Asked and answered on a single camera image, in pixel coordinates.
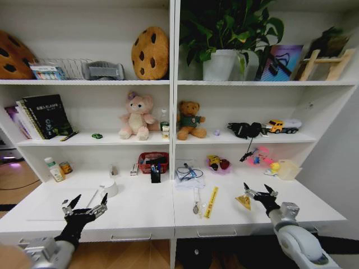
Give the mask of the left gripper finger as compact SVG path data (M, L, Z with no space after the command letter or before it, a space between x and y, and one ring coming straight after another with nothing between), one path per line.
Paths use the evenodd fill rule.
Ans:
M65 215L73 214L73 209L77 205L80 198L81 198L81 194L79 194L77 197L75 197L66 207L62 207L62 210Z
M107 199L108 199L108 193L104 195L99 205L95 206L89 211L89 215L101 216L102 214L104 214L107 210Z

